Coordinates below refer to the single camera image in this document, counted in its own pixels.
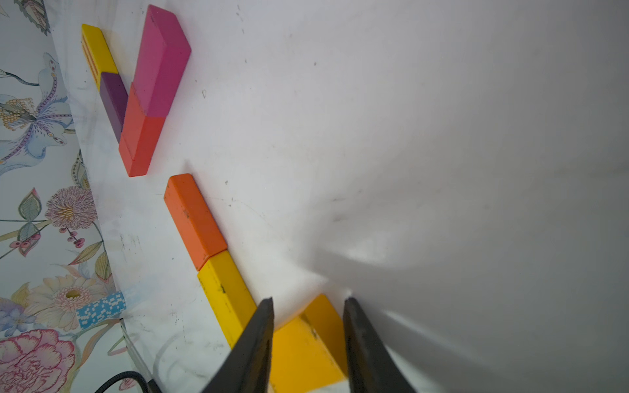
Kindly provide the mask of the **magenta rectangular block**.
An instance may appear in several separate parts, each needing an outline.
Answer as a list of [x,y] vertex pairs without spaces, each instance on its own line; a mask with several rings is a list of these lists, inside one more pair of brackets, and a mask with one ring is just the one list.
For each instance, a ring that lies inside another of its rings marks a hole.
[[149,5],[133,87],[148,116],[167,117],[191,55],[174,13]]

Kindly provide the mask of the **orange rectangular block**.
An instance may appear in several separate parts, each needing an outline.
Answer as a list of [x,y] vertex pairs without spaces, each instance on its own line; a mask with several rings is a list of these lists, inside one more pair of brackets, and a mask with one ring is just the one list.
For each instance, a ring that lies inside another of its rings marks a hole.
[[171,176],[164,200],[197,271],[211,257],[228,249],[219,225],[191,174]]

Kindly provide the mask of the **yellow striped block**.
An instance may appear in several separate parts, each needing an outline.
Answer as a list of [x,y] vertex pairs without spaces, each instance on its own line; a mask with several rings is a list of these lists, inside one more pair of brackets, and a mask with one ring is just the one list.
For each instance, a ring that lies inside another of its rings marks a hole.
[[105,36],[98,27],[82,24],[81,44],[94,82],[100,89],[103,73],[118,74]]

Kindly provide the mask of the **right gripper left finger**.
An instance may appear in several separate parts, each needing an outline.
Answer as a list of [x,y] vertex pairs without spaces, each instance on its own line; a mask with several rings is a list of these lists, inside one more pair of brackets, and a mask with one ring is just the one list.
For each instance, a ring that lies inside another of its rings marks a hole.
[[227,359],[201,392],[266,393],[274,330],[275,309],[270,297],[259,304]]

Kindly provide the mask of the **red rectangular block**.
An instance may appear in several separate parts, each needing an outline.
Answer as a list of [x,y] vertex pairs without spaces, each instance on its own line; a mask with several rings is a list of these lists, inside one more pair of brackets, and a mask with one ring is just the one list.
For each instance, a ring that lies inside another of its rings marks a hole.
[[165,117],[145,113],[132,84],[119,145],[119,153],[130,178],[147,174],[164,124]]

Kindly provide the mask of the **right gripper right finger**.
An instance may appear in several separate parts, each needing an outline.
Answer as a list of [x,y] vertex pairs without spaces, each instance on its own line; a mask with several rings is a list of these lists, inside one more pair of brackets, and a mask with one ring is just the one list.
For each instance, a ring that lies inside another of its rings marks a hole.
[[415,392],[355,297],[345,300],[342,318],[350,391]]

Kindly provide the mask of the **yellow rectangular block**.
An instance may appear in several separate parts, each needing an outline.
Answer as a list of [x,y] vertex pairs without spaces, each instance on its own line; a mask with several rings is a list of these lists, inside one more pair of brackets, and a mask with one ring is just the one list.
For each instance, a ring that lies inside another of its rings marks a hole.
[[257,310],[257,304],[229,251],[221,252],[198,272],[201,287],[230,348]]

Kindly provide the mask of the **yellow-orange rectangular block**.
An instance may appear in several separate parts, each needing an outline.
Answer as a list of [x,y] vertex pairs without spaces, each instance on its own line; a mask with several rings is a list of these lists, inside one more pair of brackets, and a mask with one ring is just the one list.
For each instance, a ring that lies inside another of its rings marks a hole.
[[321,294],[275,332],[270,386],[275,392],[309,392],[347,377],[342,318]]

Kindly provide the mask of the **purple rectangular block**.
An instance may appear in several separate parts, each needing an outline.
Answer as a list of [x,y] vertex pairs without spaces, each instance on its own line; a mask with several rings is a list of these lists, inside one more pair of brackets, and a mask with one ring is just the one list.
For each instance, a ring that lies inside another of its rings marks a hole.
[[116,141],[119,142],[129,97],[122,78],[116,73],[101,73],[99,93]]

